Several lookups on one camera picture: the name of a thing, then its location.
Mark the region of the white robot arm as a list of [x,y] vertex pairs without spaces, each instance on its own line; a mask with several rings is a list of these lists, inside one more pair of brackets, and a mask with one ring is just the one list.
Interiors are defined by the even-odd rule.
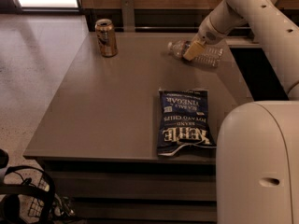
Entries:
[[274,68],[284,101],[241,105],[216,149],[217,224],[299,224],[299,30],[277,0],[222,0],[199,27],[190,60],[246,23]]

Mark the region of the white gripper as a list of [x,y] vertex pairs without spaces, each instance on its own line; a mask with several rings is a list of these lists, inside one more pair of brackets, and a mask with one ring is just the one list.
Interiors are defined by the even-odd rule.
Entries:
[[194,39],[183,43],[182,57],[191,61],[204,52],[206,43],[214,45],[226,37],[229,23],[221,17],[207,16],[198,29],[198,36],[202,39]]

